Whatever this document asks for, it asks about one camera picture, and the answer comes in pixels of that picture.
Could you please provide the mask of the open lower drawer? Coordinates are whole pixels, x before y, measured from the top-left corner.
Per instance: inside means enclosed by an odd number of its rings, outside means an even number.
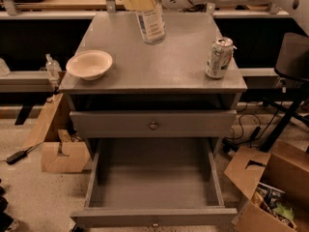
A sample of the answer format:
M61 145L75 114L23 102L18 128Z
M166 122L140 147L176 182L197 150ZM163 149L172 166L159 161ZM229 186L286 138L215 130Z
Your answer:
M211 147L204 138L102 139L82 228L216 225L237 214L225 206Z

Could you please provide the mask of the clear bottle on shelf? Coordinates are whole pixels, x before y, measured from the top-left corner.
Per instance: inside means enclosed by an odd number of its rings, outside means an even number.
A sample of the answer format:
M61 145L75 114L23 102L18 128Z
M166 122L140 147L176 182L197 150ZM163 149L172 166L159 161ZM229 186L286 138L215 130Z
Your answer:
M45 55L46 64L45 67L49 75L53 78L59 78L59 72L62 70L57 60L53 59L50 54Z

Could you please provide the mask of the grey drawer cabinet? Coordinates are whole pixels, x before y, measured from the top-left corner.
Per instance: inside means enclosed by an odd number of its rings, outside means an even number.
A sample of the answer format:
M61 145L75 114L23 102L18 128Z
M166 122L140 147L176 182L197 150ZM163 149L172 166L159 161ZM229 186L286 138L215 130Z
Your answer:
M168 13L167 36L149 45L134 14L97 14L78 50L97 49L113 58L100 79L65 75L61 90L71 112L235 110L246 85L237 66L222 79L206 75L211 43L219 30L208 14Z

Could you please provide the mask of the black power adapter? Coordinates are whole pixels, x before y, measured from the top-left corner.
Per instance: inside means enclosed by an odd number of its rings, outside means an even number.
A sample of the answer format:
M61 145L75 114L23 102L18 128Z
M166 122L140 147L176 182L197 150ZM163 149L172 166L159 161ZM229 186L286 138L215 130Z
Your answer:
M19 160L25 158L26 156L27 156L27 153L25 151L18 151L12 154L11 156L9 156L8 158L6 158L6 163L8 165L12 165L18 162Z

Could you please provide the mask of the clear plastic water bottle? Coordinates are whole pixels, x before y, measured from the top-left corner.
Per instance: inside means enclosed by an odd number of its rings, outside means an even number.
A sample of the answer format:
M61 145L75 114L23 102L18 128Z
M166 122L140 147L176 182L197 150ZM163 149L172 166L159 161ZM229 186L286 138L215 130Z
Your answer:
M136 12L140 33L146 44L158 44L165 39L165 21L162 14L161 3L157 3L153 10Z

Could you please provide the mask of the white paper bowl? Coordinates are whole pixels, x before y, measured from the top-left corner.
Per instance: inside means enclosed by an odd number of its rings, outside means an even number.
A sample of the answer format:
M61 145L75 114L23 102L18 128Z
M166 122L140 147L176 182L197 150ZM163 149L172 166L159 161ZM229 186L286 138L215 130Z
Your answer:
M87 50L75 54L66 65L67 72L84 80L101 78L113 64L110 54L100 50Z

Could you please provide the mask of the crushed soda can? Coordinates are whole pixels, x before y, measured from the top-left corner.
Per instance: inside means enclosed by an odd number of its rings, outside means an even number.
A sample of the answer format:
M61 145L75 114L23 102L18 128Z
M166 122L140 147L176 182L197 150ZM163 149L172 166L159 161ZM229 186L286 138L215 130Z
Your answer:
M211 44L206 75L210 78L223 78L234 54L234 43L230 38L220 38Z

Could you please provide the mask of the cardboard box left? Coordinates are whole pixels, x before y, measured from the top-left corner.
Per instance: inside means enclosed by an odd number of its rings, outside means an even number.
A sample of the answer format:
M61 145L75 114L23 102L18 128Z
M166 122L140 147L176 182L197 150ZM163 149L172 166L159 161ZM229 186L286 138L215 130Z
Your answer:
M80 173L90 162L85 142L73 132L70 108L63 94L43 105L23 148L42 147L41 169L48 173Z

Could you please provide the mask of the closed upper drawer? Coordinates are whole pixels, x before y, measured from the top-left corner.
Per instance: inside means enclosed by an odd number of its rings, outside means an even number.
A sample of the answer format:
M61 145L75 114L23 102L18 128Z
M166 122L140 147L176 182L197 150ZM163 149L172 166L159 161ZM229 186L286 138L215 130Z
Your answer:
M84 138L222 137L235 110L212 111L73 111L70 118Z

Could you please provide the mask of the black office chair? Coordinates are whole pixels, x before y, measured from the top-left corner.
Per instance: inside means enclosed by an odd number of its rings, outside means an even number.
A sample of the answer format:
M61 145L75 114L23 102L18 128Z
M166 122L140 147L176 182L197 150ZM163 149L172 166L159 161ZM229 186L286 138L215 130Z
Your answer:
M301 103L309 97L309 38L296 33L286 33L274 71L280 79L292 82L296 84L296 87L291 89L293 102L289 107L284 107L275 101L264 98L267 104L283 111L284 116L260 147L262 152L270 150L292 117L309 126L308 117L301 116L296 112Z

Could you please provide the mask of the open cardboard box right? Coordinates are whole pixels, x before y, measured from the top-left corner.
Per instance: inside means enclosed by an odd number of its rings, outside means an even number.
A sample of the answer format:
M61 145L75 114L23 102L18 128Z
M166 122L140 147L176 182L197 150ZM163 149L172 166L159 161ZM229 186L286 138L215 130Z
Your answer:
M238 232L309 232L309 154L278 140L268 153L241 147L225 175L245 196Z

